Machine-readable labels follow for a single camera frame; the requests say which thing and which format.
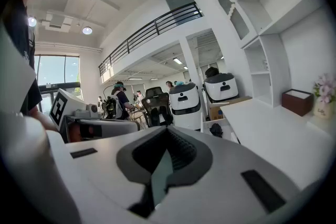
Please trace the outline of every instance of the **ceiling vent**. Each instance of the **ceiling vent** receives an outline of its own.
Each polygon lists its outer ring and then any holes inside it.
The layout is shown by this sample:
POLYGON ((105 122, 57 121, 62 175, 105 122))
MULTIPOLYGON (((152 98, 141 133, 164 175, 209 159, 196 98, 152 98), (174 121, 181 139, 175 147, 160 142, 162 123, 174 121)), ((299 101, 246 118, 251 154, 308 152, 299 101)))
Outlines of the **ceiling vent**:
POLYGON ((47 13, 46 20, 42 21, 42 25, 46 27, 46 30, 68 33, 71 28, 72 20, 72 17, 47 13))

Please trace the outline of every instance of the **brown box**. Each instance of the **brown box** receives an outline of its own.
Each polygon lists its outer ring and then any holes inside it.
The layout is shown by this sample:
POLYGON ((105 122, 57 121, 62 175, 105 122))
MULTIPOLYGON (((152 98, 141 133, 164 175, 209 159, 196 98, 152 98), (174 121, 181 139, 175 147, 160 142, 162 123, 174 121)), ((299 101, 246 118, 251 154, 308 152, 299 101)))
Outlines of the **brown box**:
POLYGON ((304 116, 313 108, 314 95, 310 92, 290 89, 282 93, 281 105, 295 114, 304 116))
POLYGON ((249 100, 251 98, 252 97, 250 97, 250 96, 245 96, 245 97, 235 98, 235 99, 228 100, 228 101, 223 101, 221 103, 210 104, 210 108, 209 108, 209 111, 208 111, 210 120, 214 121, 214 120, 219 120, 219 119, 224 118, 223 117, 223 112, 220 109, 221 106, 243 102, 243 101, 249 100))

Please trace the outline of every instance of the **white desk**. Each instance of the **white desk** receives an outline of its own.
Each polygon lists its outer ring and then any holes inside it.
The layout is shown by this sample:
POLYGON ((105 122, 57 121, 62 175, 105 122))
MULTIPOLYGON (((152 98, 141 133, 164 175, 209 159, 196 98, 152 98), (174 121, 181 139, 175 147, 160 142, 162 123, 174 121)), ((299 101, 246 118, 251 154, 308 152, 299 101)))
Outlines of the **white desk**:
POLYGON ((300 189, 323 176, 335 139, 307 124, 307 117, 253 99, 221 110, 241 144, 283 171, 300 189))

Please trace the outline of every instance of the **dark shirt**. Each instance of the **dark shirt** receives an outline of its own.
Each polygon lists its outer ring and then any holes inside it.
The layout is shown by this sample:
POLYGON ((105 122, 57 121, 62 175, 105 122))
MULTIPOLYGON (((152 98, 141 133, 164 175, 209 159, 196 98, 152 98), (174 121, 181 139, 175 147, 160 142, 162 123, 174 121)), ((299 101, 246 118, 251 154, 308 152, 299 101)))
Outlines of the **dark shirt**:
MULTIPOLYGON (((10 5, 10 10, 11 13, 4 19, 7 32, 22 57, 34 69, 35 41, 32 39, 31 46, 29 46, 27 10, 23 0, 14 0, 10 5)), ((27 115, 29 110, 40 101, 42 97, 35 79, 22 104, 22 114, 27 115)))
POLYGON ((121 91, 117 93, 117 97, 119 99, 119 102, 122 104, 122 117, 121 117, 121 119, 124 120, 124 119, 129 117, 129 114, 126 111, 126 108, 125 108, 125 105, 124 105, 125 103, 129 102, 129 100, 128 100, 126 94, 124 92, 121 92, 121 91))

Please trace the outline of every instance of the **cardboard box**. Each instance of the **cardboard box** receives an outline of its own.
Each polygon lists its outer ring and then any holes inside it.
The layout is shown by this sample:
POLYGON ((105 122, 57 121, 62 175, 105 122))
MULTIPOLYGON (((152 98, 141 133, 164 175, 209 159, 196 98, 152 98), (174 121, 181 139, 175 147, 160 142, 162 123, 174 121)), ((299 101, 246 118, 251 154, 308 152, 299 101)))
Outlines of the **cardboard box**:
POLYGON ((222 103, 209 104, 208 113, 209 113, 210 120, 214 121, 214 120, 219 120, 219 119, 224 118, 223 112, 220 109, 221 106, 235 104, 235 103, 243 102, 243 101, 246 101, 246 100, 249 100, 249 99, 252 99, 252 97, 245 96, 245 97, 240 97, 240 98, 232 99, 232 100, 229 100, 229 101, 225 101, 225 102, 222 102, 222 103))

